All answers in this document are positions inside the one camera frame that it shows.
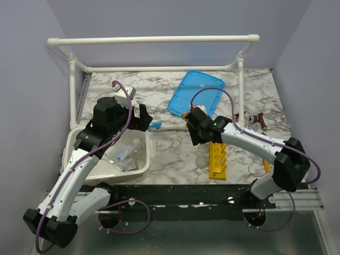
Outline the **clear bag of syringes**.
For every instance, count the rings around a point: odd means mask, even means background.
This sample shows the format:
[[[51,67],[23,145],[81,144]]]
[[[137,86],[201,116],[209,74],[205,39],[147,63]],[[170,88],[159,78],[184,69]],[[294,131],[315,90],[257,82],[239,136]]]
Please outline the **clear bag of syringes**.
[[[119,148],[113,149],[107,155],[109,162],[117,167],[121,172],[139,170],[137,160],[137,147],[139,143],[139,139],[134,139],[131,143],[127,143]]]

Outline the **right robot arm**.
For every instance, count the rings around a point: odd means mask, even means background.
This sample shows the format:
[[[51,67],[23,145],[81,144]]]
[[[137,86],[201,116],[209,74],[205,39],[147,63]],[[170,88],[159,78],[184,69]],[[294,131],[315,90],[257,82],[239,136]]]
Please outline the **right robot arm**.
[[[244,149],[265,159],[273,166],[270,173],[255,179],[244,194],[245,204],[257,208],[269,195],[285,190],[294,192],[310,168],[305,151],[296,138],[274,139],[236,126],[223,116],[209,117],[199,107],[184,117],[193,145],[207,142],[224,143]]]

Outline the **white plastic bin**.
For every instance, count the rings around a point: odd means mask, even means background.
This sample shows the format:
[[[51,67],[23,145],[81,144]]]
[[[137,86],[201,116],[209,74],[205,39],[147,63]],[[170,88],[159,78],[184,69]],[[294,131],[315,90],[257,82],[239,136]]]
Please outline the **white plastic bin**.
[[[123,183],[137,179],[147,171],[155,155],[155,142],[149,132],[126,130],[118,142],[109,147],[87,176],[87,185],[100,182]]]

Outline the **yellow test tube rack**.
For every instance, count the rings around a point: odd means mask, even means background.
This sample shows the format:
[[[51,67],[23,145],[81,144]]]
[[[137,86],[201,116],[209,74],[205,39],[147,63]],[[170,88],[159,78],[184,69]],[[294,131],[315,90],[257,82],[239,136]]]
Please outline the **yellow test tube rack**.
[[[209,143],[209,179],[226,181],[226,144]]]

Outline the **blue plastic bin lid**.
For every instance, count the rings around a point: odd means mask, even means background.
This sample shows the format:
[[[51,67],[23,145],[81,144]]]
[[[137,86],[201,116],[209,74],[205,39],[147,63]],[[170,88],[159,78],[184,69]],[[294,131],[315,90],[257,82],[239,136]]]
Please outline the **blue plastic bin lid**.
[[[194,106],[202,105],[206,114],[212,116],[222,94],[215,87],[224,89],[225,82],[203,72],[189,71],[169,101],[168,110],[180,117],[190,109],[190,102],[193,101]]]

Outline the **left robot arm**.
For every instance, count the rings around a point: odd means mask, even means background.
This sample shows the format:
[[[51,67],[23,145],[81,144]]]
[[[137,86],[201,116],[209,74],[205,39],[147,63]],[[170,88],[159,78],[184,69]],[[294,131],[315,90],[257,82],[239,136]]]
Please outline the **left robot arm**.
[[[134,115],[129,101],[122,106],[114,97],[102,97],[93,108],[92,119],[76,136],[74,149],[58,181],[36,209],[27,209],[23,220],[35,235],[38,253],[39,240],[44,239],[60,248],[68,246],[79,225],[99,209],[111,210],[117,206],[118,191],[101,182],[84,199],[74,199],[92,169],[99,163],[109,146],[115,144],[129,130],[147,131],[152,117],[144,104],[140,115]]]

